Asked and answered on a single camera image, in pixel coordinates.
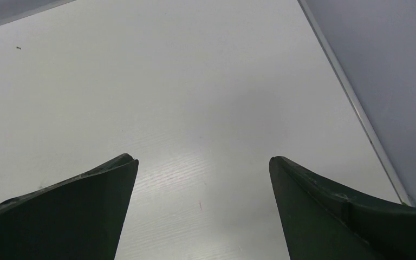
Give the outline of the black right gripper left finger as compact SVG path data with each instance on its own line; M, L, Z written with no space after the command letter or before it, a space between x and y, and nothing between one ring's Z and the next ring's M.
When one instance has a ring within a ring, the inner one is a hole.
M138 166L121 154L0 203L0 259L114 259Z

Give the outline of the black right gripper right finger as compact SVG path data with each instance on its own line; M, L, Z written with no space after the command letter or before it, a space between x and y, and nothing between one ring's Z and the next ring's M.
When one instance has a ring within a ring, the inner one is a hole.
M289 160L269 162L291 259L416 259L416 207L342 185Z

